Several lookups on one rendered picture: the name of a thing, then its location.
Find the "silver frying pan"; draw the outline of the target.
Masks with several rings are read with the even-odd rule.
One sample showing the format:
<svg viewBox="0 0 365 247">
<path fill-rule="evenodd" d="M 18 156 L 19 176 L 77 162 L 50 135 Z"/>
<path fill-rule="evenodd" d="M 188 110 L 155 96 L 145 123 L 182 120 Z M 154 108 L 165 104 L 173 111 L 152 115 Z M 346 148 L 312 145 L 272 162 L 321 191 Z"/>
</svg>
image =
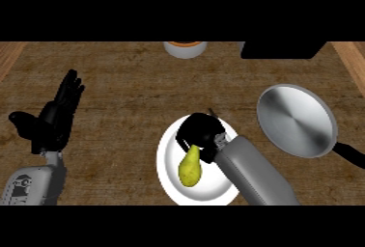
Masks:
<svg viewBox="0 0 365 247">
<path fill-rule="evenodd" d="M 292 84 L 270 86 L 258 98 L 257 119 L 278 149 L 303 158 L 316 158 L 334 151 L 365 170 L 365 153 L 337 141 L 334 113 L 309 89 Z"/>
</svg>

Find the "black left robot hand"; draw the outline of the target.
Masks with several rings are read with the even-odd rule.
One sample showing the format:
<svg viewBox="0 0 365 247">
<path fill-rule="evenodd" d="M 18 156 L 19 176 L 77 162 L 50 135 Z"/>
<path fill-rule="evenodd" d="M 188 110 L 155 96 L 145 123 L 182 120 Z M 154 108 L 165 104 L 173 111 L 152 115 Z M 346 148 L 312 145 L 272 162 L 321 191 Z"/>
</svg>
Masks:
<svg viewBox="0 0 365 247">
<path fill-rule="evenodd" d="M 71 69 L 60 82 L 55 99 L 43 107 L 38 116 L 22 111 L 9 115 L 19 137 L 31 141 L 31 153 L 60 151 L 68 143 L 72 119 L 84 92 L 77 71 Z"/>
</svg>

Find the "black appliance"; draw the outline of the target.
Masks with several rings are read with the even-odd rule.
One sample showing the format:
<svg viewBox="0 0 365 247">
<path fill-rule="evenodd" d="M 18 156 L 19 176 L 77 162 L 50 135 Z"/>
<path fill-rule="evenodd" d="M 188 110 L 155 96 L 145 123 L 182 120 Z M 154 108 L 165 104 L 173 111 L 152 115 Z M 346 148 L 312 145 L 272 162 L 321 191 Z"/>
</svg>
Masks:
<svg viewBox="0 0 365 247">
<path fill-rule="evenodd" d="M 242 59 L 310 59 L 325 41 L 247 41 L 241 48 Z"/>
</svg>

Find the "white plate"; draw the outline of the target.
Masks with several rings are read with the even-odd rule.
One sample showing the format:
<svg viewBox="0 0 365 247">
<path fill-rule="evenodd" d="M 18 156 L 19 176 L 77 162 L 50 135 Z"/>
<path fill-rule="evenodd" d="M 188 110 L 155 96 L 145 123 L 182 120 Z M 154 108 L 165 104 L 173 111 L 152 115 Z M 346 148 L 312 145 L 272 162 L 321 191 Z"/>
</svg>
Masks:
<svg viewBox="0 0 365 247">
<path fill-rule="evenodd" d="M 156 148 L 156 174 L 164 191 L 180 206 L 226 206 L 239 194 L 216 163 L 199 162 L 202 174 L 198 183 L 185 187 L 179 178 L 179 165 L 185 151 L 176 141 L 188 115 L 167 127 Z"/>
</svg>

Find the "yellow-green pear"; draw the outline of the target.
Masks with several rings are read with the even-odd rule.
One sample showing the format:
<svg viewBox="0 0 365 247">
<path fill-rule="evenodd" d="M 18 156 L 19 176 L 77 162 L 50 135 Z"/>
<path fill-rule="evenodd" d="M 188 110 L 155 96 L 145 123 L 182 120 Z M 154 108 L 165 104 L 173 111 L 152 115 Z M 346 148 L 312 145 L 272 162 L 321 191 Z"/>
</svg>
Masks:
<svg viewBox="0 0 365 247">
<path fill-rule="evenodd" d="M 192 145 L 179 165 L 179 178 L 185 187 L 196 185 L 201 179 L 199 148 Z"/>
</svg>

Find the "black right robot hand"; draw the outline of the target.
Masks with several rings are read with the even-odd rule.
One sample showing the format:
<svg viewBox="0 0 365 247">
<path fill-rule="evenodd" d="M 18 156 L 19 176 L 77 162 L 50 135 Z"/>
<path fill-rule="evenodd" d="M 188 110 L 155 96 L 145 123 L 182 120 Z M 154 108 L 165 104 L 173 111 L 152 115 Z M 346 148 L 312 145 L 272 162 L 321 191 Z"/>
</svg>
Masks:
<svg viewBox="0 0 365 247">
<path fill-rule="evenodd" d="M 214 161 L 219 146 L 216 144 L 216 137 L 224 133 L 223 124 L 219 120 L 213 109 L 210 113 L 192 113 L 182 122 L 176 141 L 183 151 L 189 151 L 192 146 L 199 148 L 199 159 L 205 163 Z"/>
</svg>

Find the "white cup with orange rim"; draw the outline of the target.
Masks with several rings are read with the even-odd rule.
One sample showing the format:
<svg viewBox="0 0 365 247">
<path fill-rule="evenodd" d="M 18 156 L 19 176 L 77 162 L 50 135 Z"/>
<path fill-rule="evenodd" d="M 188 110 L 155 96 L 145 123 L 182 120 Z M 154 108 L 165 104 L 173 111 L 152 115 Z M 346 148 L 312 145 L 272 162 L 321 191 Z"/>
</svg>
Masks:
<svg viewBox="0 0 365 247">
<path fill-rule="evenodd" d="M 204 41 L 164 41 L 162 44 L 168 54 L 180 59 L 190 59 L 198 57 L 202 54 L 207 47 L 207 43 Z"/>
</svg>

